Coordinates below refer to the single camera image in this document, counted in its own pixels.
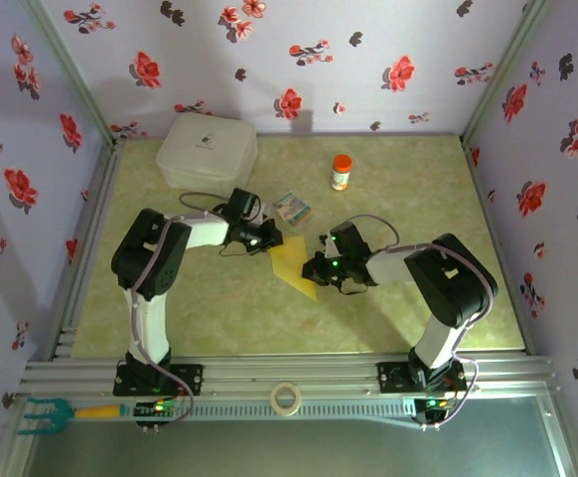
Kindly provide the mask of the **white square storage box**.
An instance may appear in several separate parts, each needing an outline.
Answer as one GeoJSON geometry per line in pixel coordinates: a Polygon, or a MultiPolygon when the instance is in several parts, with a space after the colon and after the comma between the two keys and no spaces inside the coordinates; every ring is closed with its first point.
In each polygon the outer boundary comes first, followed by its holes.
{"type": "Polygon", "coordinates": [[[185,113],[163,141],[156,164],[172,188],[228,196],[245,188],[256,158],[250,123],[185,113]]]}

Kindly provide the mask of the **wide aluminium frame rail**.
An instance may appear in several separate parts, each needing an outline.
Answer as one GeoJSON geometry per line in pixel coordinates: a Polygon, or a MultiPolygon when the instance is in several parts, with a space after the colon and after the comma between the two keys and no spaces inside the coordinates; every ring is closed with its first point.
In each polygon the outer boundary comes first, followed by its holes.
{"type": "MultiPolygon", "coordinates": [[[[473,398],[538,396],[561,390],[553,364],[546,357],[512,351],[467,356],[480,367],[473,398]]],[[[200,398],[204,400],[268,398],[281,382],[294,384],[307,399],[374,399],[379,393],[377,365],[404,359],[401,354],[351,353],[181,357],[174,362],[203,367],[200,398]]],[[[114,360],[32,362],[25,368],[17,394],[110,398],[115,375],[114,360]]]]}

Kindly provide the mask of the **orange-capped small bottle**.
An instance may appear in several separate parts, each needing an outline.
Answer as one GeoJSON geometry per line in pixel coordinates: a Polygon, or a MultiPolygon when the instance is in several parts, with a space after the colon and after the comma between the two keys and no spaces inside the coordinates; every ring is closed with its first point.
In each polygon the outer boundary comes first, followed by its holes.
{"type": "Polygon", "coordinates": [[[343,191],[347,188],[351,170],[353,168],[353,159],[346,154],[336,155],[332,164],[331,187],[336,191],[343,191]]]}

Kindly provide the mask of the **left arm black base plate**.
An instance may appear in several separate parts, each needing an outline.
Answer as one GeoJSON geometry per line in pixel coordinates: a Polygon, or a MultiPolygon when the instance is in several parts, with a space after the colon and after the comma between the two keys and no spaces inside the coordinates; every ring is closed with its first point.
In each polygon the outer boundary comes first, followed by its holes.
{"type": "MultiPolygon", "coordinates": [[[[194,396],[201,392],[204,368],[201,365],[171,364],[169,372],[183,381],[194,396]]],[[[181,386],[154,367],[139,363],[121,364],[116,368],[112,393],[116,397],[176,396],[181,386]]]]}

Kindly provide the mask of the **aluminium corner post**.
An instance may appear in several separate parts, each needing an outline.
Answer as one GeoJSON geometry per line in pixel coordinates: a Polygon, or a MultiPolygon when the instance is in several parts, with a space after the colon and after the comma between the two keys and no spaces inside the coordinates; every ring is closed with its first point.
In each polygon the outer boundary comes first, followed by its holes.
{"type": "Polygon", "coordinates": [[[460,143],[464,148],[469,146],[470,140],[474,138],[478,129],[485,122],[486,117],[489,115],[491,103],[502,90],[504,80],[509,75],[514,63],[531,42],[531,38],[542,23],[548,10],[556,1],[557,0],[526,1],[520,22],[502,55],[499,65],[496,67],[492,79],[485,89],[484,95],[474,109],[464,132],[460,135],[460,143]]]}
{"type": "Polygon", "coordinates": [[[41,0],[17,1],[52,52],[56,63],[60,67],[66,80],[71,84],[73,92],[76,94],[82,106],[86,109],[104,143],[109,149],[112,149],[115,146],[116,140],[108,130],[94,96],[87,87],[86,82],[80,74],[76,63],[69,52],[69,49],[41,0]]]}

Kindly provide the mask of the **white tape roll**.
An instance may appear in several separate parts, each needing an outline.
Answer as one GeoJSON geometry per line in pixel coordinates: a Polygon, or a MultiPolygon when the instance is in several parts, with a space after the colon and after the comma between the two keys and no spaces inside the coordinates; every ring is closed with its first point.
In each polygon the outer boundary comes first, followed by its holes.
{"type": "Polygon", "coordinates": [[[302,394],[299,388],[289,382],[277,384],[270,394],[270,405],[280,416],[295,415],[302,404],[302,394]]]}

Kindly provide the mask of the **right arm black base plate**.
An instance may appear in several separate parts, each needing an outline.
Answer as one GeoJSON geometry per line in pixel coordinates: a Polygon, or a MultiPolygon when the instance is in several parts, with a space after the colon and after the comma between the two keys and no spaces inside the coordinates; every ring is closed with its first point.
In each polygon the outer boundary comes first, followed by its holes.
{"type": "Polygon", "coordinates": [[[382,394],[461,392],[468,386],[464,367],[457,361],[435,370],[425,370],[403,361],[381,362],[376,369],[382,394]]]}

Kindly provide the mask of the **aluminium side rail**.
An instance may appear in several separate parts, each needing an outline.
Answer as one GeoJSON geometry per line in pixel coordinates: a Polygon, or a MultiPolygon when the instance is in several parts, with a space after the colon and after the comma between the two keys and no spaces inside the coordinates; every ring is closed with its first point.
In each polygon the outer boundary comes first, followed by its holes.
{"type": "Polygon", "coordinates": [[[72,345],[96,258],[99,230],[104,221],[125,145],[125,139],[116,140],[111,147],[103,148],[99,154],[88,187],[89,197],[77,223],[75,257],[68,265],[61,282],[51,336],[43,352],[44,361],[52,362],[72,357],[72,345]]]}

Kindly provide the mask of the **small printed packet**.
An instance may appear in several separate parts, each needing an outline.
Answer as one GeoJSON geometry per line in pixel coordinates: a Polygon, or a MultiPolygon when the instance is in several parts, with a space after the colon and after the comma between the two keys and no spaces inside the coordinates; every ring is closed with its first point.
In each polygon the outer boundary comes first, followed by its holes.
{"type": "Polygon", "coordinates": [[[289,226],[298,227],[314,215],[314,210],[294,192],[282,195],[274,204],[279,217],[289,226]]]}

